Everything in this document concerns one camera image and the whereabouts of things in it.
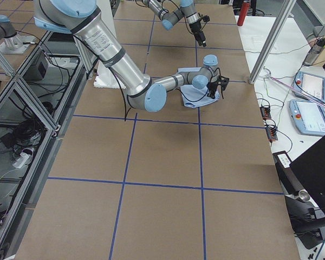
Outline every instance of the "white plug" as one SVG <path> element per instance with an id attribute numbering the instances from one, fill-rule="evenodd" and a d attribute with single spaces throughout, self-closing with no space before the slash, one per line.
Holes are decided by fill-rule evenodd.
<path id="1" fill-rule="evenodd" d="M 24 164 L 29 160 L 29 158 L 31 157 L 30 154 L 21 152 L 19 155 L 19 158 L 17 158 L 14 163 L 12 164 L 12 166 L 14 168 L 20 169 L 24 166 Z"/>

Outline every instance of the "metal post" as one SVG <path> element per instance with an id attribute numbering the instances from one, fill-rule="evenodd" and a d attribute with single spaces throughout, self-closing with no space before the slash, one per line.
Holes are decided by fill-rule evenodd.
<path id="1" fill-rule="evenodd" d="M 285 0 L 283 3 L 283 6 L 279 12 L 279 15 L 277 16 L 271 31 L 269 35 L 267 36 L 267 39 L 265 41 L 264 47 L 262 48 L 260 55 L 253 67 L 253 70 L 249 77 L 249 83 L 254 84 L 256 79 L 259 76 L 260 71 L 264 67 L 265 61 L 267 60 L 267 57 L 269 56 L 271 49 L 273 45 L 276 42 L 276 39 L 278 35 L 280 34 L 285 21 L 287 20 L 292 8 L 294 7 L 296 3 L 296 0 Z"/>
<path id="2" fill-rule="evenodd" d="M 0 66 L 5 70 L 7 75 L 11 77 L 15 76 L 15 70 L 13 69 L 11 64 L 9 64 L 9 62 L 5 59 L 5 57 L 2 55 L 1 52 L 0 52 Z"/>

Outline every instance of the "robotic arm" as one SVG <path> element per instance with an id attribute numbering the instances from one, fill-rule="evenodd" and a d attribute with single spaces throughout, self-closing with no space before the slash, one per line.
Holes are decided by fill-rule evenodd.
<path id="1" fill-rule="evenodd" d="M 12 26 L 10 20 L 4 15 L 0 15 L 0 40 L 1 39 L 4 39 L 5 45 L 11 50 L 23 46 L 19 34 Z"/>
<path id="2" fill-rule="evenodd" d="M 191 29 L 191 34 L 194 35 L 199 46 L 206 47 L 206 37 L 202 31 L 201 21 L 207 23 L 210 21 L 210 18 L 207 15 L 199 16 L 193 0 L 181 0 L 180 7 L 177 7 L 172 13 L 163 8 L 162 3 L 158 0 L 142 0 L 142 2 L 159 17 L 166 30 L 170 30 L 185 17 Z"/>
<path id="3" fill-rule="evenodd" d="M 187 83 L 196 87 L 217 84 L 217 58 L 208 55 L 199 72 L 177 73 L 152 81 L 131 60 L 101 19 L 96 0 L 34 0 L 35 23 L 43 29 L 59 33 L 72 33 L 82 39 L 102 61 L 111 68 L 126 86 L 126 101 L 137 109 L 149 112 L 161 110 L 166 102 L 166 91 Z"/>

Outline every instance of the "blue cable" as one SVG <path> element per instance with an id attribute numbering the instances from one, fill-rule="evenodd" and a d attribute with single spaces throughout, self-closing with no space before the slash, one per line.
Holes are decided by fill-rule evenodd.
<path id="1" fill-rule="evenodd" d="M 319 249 L 319 251 L 318 251 L 318 254 L 316 255 L 316 257 L 315 257 L 314 260 L 317 260 L 317 259 L 318 259 L 318 256 L 320 255 L 320 252 L 321 252 L 321 250 L 323 249 L 324 245 L 325 245 L 325 239 L 324 239 L 323 243 L 321 244 L 321 247 L 320 247 L 320 249 Z"/>

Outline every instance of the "black monitor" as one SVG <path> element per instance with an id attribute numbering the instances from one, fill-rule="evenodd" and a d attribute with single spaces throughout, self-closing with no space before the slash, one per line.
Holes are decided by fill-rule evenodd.
<path id="1" fill-rule="evenodd" d="M 325 214 L 325 135 L 295 159 L 290 168 Z"/>

